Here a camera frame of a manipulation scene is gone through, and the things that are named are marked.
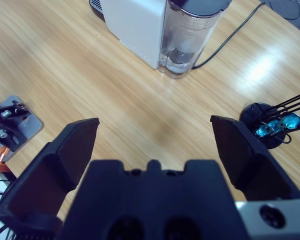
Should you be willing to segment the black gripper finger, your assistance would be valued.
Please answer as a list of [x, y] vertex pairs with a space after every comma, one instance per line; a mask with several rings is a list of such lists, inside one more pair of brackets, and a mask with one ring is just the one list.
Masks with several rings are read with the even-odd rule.
[[17, 240], [53, 240], [63, 221], [58, 212], [91, 160], [98, 118], [67, 124], [48, 142], [0, 199], [0, 221]]
[[210, 122], [230, 182], [248, 201], [300, 199], [298, 187], [244, 123], [218, 115]]

